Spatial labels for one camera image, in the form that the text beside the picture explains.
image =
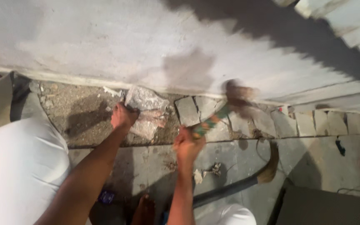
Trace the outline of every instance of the forearm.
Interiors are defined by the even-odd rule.
[[[127,133],[126,127],[114,128],[112,133],[72,170],[63,184],[82,187],[82,198],[90,197],[95,201],[112,171],[120,143]]]
[[[192,164],[179,165],[168,225],[194,225],[192,208]]]
[[[69,174],[36,224],[84,224],[113,168],[120,142],[128,132],[118,126]]]

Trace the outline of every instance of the blue object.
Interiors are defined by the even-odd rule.
[[[115,194],[112,191],[102,190],[98,196],[97,201],[101,202],[102,204],[110,205],[112,204],[114,197]]]

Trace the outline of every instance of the green tool handle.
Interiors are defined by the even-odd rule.
[[[195,126],[192,130],[192,136],[194,137],[194,139],[200,139],[201,137],[203,137],[210,129],[214,128],[215,125],[223,118],[225,118],[230,112],[231,110],[229,105],[225,104],[221,109],[211,115],[208,119]]]

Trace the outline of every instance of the person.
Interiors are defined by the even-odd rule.
[[[138,117],[118,103],[112,133],[71,170],[67,144],[48,122],[19,120],[0,127],[0,225],[83,225],[113,167],[120,142]],[[178,177],[168,225],[195,224],[192,171],[205,138],[193,140],[180,127],[174,140]],[[132,225],[152,224],[154,202],[144,195]],[[253,214],[228,205],[207,217],[205,224],[256,224]]]

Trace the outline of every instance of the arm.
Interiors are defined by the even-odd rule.
[[[137,117],[135,110],[127,110],[122,103],[116,105],[111,121],[112,133],[72,170],[36,225],[86,223],[91,207],[112,170],[120,142]]]
[[[205,143],[205,137],[193,140],[191,132],[183,126],[180,127],[179,135],[173,144],[173,149],[177,152],[178,175],[168,225],[195,224],[192,208],[192,169]]]

